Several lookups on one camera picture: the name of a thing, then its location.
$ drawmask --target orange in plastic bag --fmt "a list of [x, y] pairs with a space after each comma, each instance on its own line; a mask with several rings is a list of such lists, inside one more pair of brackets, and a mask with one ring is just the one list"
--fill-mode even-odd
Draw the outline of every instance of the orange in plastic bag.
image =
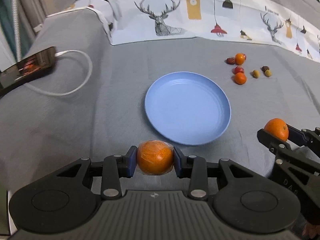
[[157, 140], [140, 143], [137, 163], [143, 174], [166, 174], [173, 167], [173, 146]]

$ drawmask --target cable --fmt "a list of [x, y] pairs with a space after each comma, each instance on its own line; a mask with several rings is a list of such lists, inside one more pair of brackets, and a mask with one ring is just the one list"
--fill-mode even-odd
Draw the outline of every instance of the cable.
[[37, 88], [37, 87], [34, 87], [33, 85], [29, 84], [29, 83], [26, 83], [24, 84], [26, 87], [40, 93], [40, 94], [43, 94], [45, 96], [51, 96], [51, 97], [64, 97], [64, 96], [68, 96], [68, 95], [71, 95], [73, 94], [74, 92], [77, 92], [79, 89], [81, 89], [82, 87], [84, 87], [84, 85], [88, 82], [89, 78], [91, 77], [92, 75], [92, 70], [93, 70], [93, 66], [92, 66], [92, 61], [89, 57], [88, 54], [86, 54], [85, 52], [83, 51], [80, 51], [80, 50], [66, 50], [66, 51], [62, 51], [62, 52], [58, 52], [55, 54], [56, 57], [60, 57], [68, 52], [78, 52], [78, 53], [81, 53], [82, 55], [84, 55], [86, 57], [86, 59], [88, 60], [88, 66], [89, 66], [89, 70], [88, 70], [88, 74], [85, 78], [85, 80], [83, 81], [83, 83], [78, 86], [76, 89], [70, 91], [70, 92], [67, 92], [67, 93], [52, 93], [52, 92], [47, 92], [47, 91], [44, 91], [44, 90], [41, 90], [40, 88]]
[[213, 0], [213, 2], [214, 2], [214, 20], [216, 21], [216, 24], [218, 24], [216, 19], [216, 0]]
[[16, 43], [17, 61], [21, 61], [21, 41], [20, 41], [20, 29], [19, 29], [19, 17], [17, 0], [12, 0], [12, 16], [13, 16], [13, 28], [14, 28], [14, 40]]

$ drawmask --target tangerine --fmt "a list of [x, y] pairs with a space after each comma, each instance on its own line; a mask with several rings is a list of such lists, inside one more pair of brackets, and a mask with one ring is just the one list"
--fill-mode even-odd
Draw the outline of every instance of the tangerine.
[[236, 64], [237, 65], [242, 65], [245, 61], [246, 56], [243, 53], [238, 53], [236, 55]]
[[241, 73], [241, 72], [235, 74], [234, 79], [238, 85], [243, 85], [244, 83], [247, 82], [247, 77], [245, 76], [244, 73]]
[[267, 122], [264, 129], [283, 141], [287, 141], [289, 138], [288, 126], [285, 121], [280, 118], [271, 119], [269, 122]]
[[141, 143], [138, 147], [137, 163], [145, 174], [162, 175], [172, 168], [172, 149], [165, 142], [158, 140]]

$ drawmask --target red lamp illustration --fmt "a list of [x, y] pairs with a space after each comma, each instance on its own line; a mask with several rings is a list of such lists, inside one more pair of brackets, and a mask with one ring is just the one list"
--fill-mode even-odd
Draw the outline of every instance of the red lamp illustration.
[[298, 51], [300, 54], [302, 53], [302, 49], [300, 49], [299, 47], [299, 44], [297, 43], [297, 46], [296, 46], [296, 51]]
[[214, 29], [211, 30], [211, 33], [215, 33], [218, 37], [223, 37], [225, 34], [228, 34], [217, 23], [217, 19], [216, 19], [216, 0], [214, 0], [214, 20], [216, 21], [216, 25], [215, 25]]

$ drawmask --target black lamp illustration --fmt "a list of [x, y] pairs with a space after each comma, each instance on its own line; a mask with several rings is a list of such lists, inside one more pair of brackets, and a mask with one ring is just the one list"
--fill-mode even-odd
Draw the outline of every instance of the black lamp illustration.
[[307, 30], [306, 28], [303, 26], [303, 29], [301, 30], [301, 33], [306, 34]]
[[247, 39], [248, 41], [252, 41], [252, 39], [243, 30], [240, 31], [240, 38]]
[[222, 4], [223, 8], [233, 9], [233, 3], [230, 0], [225, 0]]
[[216, 21], [216, 25], [215, 25], [214, 29], [211, 30], [211, 33], [215, 33], [218, 37], [223, 37], [225, 34], [228, 34], [217, 23], [217, 19], [216, 19], [216, 0], [214, 0], [214, 20]]

